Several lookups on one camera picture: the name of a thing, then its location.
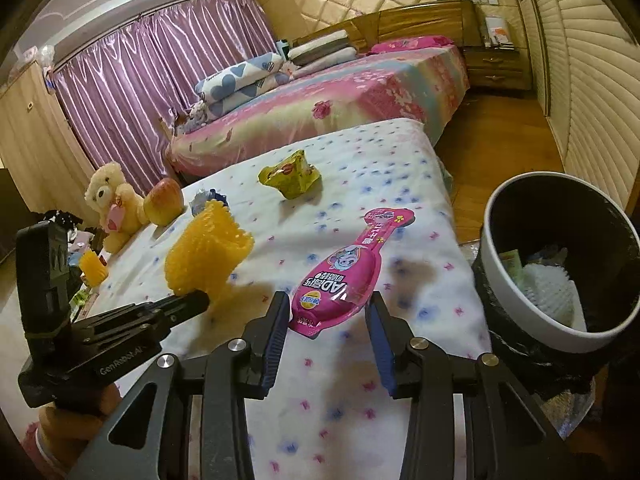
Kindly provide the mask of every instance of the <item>apple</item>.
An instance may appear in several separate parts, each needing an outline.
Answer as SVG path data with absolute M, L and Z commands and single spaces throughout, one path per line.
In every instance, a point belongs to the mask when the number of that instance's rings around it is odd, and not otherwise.
M 160 227 L 169 225 L 184 211 L 184 197 L 178 183 L 172 178 L 158 182 L 145 196 L 146 217 Z

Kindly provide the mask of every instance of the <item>trash bin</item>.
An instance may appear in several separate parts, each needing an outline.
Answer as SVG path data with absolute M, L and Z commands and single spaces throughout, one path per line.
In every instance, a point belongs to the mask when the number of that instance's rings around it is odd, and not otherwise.
M 587 331 L 574 330 L 533 305 L 506 273 L 499 253 L 522 259 L 542 247 L 567 248 L 564 268 L 575 282 Z M 635 352 L 640 332 L 640 240 L 622 209 L 578 178 L 525 173 L 489 198 L 474 264 L 494 353 L 530 392 L 544 399 L 563 390 L 585 393 L 612 359 Z

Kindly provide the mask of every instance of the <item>bed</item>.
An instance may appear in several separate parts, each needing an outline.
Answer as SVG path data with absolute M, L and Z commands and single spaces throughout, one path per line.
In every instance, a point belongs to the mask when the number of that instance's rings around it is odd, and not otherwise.
M 257 175 L 298 149 L 322 179 L 287 201 L 259 184 Z M 453 354 L 475 358 L 490 349 L 438 159 L 421 123 L 396 119 L 300 140 L 192 184 L 185 198 L 211 187 L 228 196 L 230 211 L 252 232 L 255 247 L 229 279 L 220 304 L 176 327 L 162 343 L 165 351 L 197 356 L 241 335 L 248 320 L 264 313 L 274 291 L 292 293 L 319 260 L 355 240 L 364 213 L 381 205 L 407 207 L 416 215 L 382 249 L 377 290 L 390 312 Z M 164 256 L 190 219 L 185 212 L 168 228 L 140 231 L 110 260 L 91 314 L 167 296 Z M 143 369 L 124 377 L 121 391 Z M 380 385 L 364 311 L 315 340 L 289 331 L 276 385 L 265 401 L 246 406 L 255 476 L 398 478 L 409 407 Z M 191 459 L 197 463 L 196 455 Z
M 424 123 L 435 144 L 469 87 L 457 46 L 480 44 L 471 2 L 382 10 L 320 30 L 346 30 L 361 53 L 382 41 L 442 34 L 456 46 L 378 54 L 296 80 L 236 108 L 166 152 L 181 172 L 207 176 L 291 142 L 391 118 Z

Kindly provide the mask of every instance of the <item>drawer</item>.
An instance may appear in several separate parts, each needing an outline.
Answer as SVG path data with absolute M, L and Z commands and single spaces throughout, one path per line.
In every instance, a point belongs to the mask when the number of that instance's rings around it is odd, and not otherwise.
M 469 84 L 471 86 L 484 86 L 489 88 L 506 88 L 514 90 L 526 90 L 527 82 L 524 74 L 519 70 L 491 70 L 470 68 L 468 70 Z
M 522 70 L 517 50 L 465 50 L 465 61 L 469 68 Z

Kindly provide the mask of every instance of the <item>pink floral bedspread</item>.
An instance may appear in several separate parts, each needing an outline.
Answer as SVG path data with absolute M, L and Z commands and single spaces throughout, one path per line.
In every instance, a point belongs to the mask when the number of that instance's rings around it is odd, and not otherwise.
M 455 46 L 364 57 L 295 80 L 175 136 L 167 158 L 177 170 L 206 176 L 297 140 L 401 117 L 424 123 L 435 145 L 468 88 Z

